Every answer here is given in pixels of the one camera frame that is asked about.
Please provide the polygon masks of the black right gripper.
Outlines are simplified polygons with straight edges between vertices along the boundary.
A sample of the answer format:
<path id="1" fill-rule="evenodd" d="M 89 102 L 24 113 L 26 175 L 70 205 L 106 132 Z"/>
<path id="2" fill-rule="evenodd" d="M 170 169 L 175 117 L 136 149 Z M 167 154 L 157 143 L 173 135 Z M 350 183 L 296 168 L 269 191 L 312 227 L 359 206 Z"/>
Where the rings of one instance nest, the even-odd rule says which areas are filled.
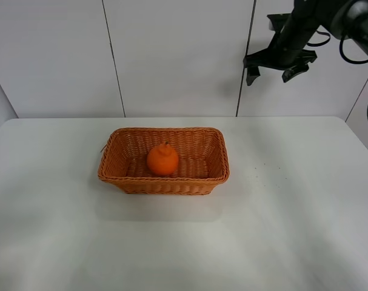
<path id="1" fill-rule="evenodd" d="M 303 49 L 318 28 L 315 18 L 316 1 L 295 1 L 294 8 L 281 30 L 275 32 L 269 46 L 244 58 L 246 84 L 251 86 L 260 77 L 258 67 L 284 70 L 283 82 L 309 70 Z"/>

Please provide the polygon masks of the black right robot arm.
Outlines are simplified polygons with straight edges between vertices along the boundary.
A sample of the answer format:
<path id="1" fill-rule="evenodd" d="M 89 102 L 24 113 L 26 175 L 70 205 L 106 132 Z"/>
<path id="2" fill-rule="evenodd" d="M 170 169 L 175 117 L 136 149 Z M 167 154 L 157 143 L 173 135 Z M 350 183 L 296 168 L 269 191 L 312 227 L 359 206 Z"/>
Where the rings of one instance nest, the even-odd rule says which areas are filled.
<path id="1" fill-rule="evenodd" d="M 305 73 L 317 59 L 311 37 L 324 27 L 324 35 L 339 39 L 339 53 L 349 64 L 368 64 L 368 58 L 356 61 L 344 54 L 344 41 L 353 40 L 368 57 L 368 1 L 294 1 L 291 13 L 268 15 L 275 32 L 269 46 L 245 55 L 246 83 L 260 76 L 259 68 L 282 71 L 283 82 Z"/>

